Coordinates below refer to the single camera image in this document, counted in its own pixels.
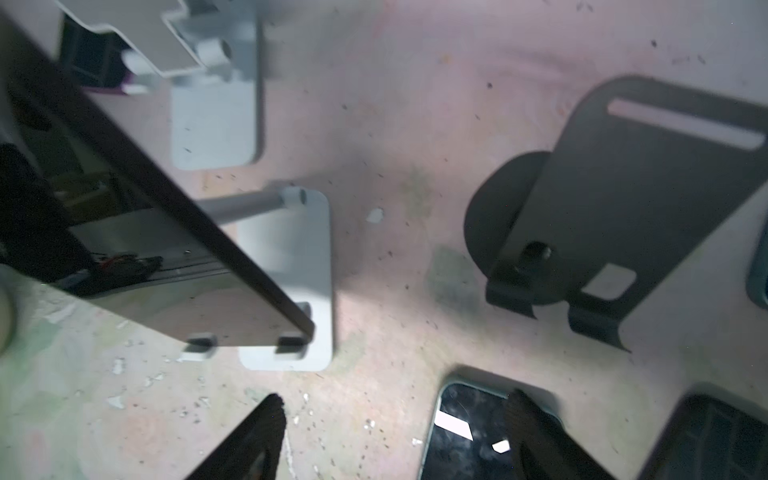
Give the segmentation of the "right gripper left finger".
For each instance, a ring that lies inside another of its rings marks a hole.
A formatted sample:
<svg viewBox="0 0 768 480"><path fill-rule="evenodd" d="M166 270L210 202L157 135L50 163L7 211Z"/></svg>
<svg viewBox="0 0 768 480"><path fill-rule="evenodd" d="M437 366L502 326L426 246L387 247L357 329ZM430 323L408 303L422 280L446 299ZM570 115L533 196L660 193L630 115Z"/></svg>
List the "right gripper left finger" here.
<svg viewBox="0 0 768 480"><path fill-rule="evenodd" d="M286 429L284 401L270 394L187 476L187 479L271 479Z"/></svg>

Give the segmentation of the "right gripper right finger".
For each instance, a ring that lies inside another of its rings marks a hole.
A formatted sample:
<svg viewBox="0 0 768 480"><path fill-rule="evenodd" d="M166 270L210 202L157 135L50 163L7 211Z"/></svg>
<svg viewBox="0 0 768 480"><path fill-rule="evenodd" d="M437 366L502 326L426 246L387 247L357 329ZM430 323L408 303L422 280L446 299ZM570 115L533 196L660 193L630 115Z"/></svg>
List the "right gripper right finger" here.
<svg viewBox="0 0 768 480"><path fill-rule="evenodd" d="M516 479L613 479L523 391L508 395L504 422Z"/></svg>

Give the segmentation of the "black phone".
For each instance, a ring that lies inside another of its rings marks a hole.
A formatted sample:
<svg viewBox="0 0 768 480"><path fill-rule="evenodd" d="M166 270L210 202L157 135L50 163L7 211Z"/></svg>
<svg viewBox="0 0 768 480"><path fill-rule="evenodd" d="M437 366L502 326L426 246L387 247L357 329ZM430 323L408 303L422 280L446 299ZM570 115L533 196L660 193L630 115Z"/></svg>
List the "black phone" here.
<svg viewBox="0 0 768 480"><path fill-rule="evenodd" d="M691 393L676 405L641 479L765 479L767 411L745 400Z"/></svg>
<svg viewBox="0 0 768 480"><path fill-rule="evenodd" d="M746 293L759 308L767 310L768 223L764 224L746 278Z"/></svg>
<svg viewBox="0 0 768 480"><path fill-rule="evenodd" d="M307 310L8 16L1 263L193 347L298 350Z"/></svg>
<svg viewBox="0 0 768 480"><path fill-rule="evenodd" d="M129 49L115 33L93 33L68 15L62 19L58 61L82 89L108 95L124 95L123 84L132 74L121 54Z"/></svg>
<svg viewBox="0 0 768 480"><path fill-rule="evenodd" d="M424 444L421 479L517 479L506 432L504 404L519 389L555 421L556 397L539 387L462 366L438 391Z"/></svg>

